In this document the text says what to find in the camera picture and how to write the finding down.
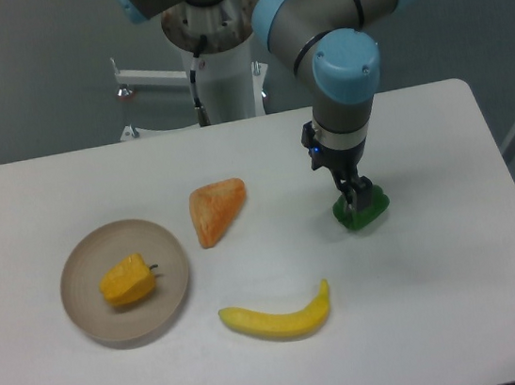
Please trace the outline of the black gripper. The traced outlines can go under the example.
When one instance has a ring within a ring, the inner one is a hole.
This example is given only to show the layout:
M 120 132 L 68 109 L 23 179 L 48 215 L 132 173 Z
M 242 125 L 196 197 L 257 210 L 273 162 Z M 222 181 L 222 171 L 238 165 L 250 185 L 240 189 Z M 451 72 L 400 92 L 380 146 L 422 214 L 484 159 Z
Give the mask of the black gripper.
M 373 205 L 372 182 L 358 172 L 366 143 L 364 127 L 339 135 L 311 120 L 303 125 L 300 139 L 312 160 L 312 170 L 326 168 L 332 174 L 341 195 L 342 216 L 365 211 Z

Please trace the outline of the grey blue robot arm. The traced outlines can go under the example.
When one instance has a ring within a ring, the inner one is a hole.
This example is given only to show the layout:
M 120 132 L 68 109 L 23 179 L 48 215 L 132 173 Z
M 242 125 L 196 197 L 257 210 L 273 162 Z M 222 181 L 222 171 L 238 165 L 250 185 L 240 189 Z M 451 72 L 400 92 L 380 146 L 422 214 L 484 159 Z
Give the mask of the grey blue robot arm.
M 339 208 L 375 205 L 375 187 L 358 172 L 380 78 L 376 42 L 366 25 L 413 0 L 118 0 L 131 22 L 160 17 L 169 40 L 189 54 L 187 82 L 201 126 L 212 104 L 201 95 L 200 64 L 256 36 L 314 96 L 302 129 L 313 168 L 326 168 Z

